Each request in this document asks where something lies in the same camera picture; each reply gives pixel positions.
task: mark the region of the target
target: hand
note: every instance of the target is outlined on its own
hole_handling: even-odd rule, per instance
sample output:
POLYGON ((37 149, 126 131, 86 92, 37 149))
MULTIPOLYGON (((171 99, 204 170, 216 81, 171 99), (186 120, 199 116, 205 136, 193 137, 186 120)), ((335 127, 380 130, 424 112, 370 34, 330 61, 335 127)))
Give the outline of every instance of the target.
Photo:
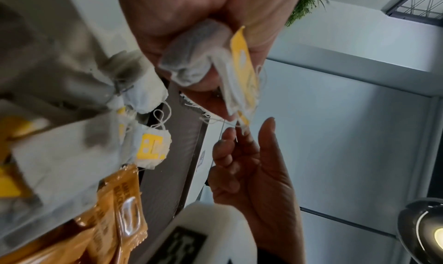
POLYGON ((263 123, 258 143, 238 128, 223 133, 212 151, 216 165, 208 177, 214 201, 243 213, 257 247, 288 263, 303 264, 300 208, 275 137, 274 118, 263 123))
MULTIPOLYGON (((155 65, 169 43, 180 33, 206 18, 214 18, 237 31, 246 26, 254 68, 262 65, 277 34, 298 0, 120 0, 123 13, 137 42, 155 65)), ((220 85, 214 68, 199 83, 183 92, 207 110, 229 120, 225 103, 212 94, 220 85)))

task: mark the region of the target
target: green plant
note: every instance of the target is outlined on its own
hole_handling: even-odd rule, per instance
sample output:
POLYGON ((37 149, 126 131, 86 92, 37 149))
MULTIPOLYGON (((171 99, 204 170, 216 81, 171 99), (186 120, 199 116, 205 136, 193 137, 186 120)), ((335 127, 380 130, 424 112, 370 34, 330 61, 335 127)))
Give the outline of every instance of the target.
POLYGON ((328 2, 328 0, 299 0, 292 11, 292 14, 287 19, 286 26, 289 27, 295 20, 298 20, 306 14, 311 13, 311 9, 319 6, 320 4, 325 7, 323 1, 328 2))

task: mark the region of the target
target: black label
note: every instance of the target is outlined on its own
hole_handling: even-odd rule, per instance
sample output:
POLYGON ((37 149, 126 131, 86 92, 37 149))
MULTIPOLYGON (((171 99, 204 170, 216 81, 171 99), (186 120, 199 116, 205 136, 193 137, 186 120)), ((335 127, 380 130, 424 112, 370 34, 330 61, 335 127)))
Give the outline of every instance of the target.
POLYGON ((147 264, 192 264, 206 236, 176 227, 147 264))

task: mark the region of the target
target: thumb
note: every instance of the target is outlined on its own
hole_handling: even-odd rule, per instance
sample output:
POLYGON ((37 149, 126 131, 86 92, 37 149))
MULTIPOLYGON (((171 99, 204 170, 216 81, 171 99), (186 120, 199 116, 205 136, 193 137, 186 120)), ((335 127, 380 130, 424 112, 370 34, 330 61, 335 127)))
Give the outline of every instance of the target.
POLYGON ((258 133, 258 145, 260 146, 262 170, 274 179, 291 185, 286 164, 275 136, 275 119, 273 117, 263 123, 258 133))

